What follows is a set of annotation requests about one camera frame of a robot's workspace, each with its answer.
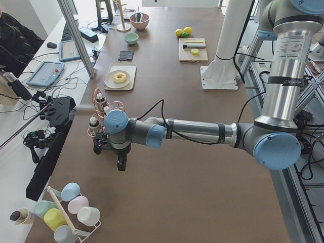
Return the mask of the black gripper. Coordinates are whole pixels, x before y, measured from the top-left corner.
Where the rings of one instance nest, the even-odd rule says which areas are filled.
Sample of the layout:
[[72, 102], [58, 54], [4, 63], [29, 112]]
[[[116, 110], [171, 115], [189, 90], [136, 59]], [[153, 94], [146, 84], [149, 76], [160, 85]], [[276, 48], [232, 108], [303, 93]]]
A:
[[126, 156], [131, 150], [130, 142], [124, 142], [122, 144], [113, 143], [107, 133], [97, 133], [93, 139], [94, 147], [93, 151], [95, 154], [100, 155], [102, 150], [113, 151], [119, 155], [117, 160], [117, 169], [122, 172], [126, 170]]

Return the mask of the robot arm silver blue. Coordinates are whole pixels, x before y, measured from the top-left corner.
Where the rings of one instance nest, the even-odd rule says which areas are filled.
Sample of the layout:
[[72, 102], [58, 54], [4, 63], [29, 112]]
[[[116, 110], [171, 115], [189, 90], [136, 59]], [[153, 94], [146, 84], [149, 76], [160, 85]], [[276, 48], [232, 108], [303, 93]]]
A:
[[283, 170], [301, 154], [295, 110], [312, 36], [323, 27], [323, 1], [261, 1], [259, 35], [277, 38], [263, 108], [252, 124], [203, 123], [149, 117], [129, 118], [119, 109], [104, 118], [104, 133], [94, 138], [94, 152], [111, 150], [119, 171], [126, 169], [133, 143], [159, 148], [163, 139], [185, 139], [205, 145], [228, 144], [250, 154], [262, 166]]

